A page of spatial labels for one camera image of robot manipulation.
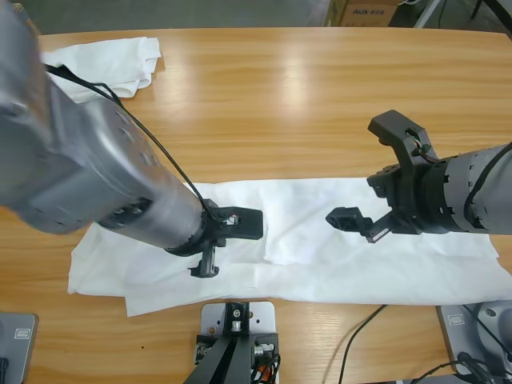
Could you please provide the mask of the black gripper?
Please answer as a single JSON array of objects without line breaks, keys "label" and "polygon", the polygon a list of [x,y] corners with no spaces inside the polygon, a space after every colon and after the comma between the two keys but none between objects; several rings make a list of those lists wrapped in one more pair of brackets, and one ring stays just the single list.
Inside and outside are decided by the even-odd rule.
[{"label": "black gripper", "polygon": [[263,213],[260,210],[239,206],[218,207],[205,199],[206,208],[201,215],[198,231],[185,244],[167,248],[166,252],[179,257],[189,257],[202,252],[202,259],[190,274],[196,278],[214,278],[219,268],[215,265],[215,245],[219,238],[259,240],[263,236]]},{"label": "black gripper", "polygon": [[368,131],[390,146],[398,160],[367,179],[390,212],[373,222],[357,207],[337,207],[326,221],[336,230],[359,233],[370,243],[389,233],[448,233],[454,227],[443,192],[449,159],[439,160],[426,130],[396,110],[372,118]]}]

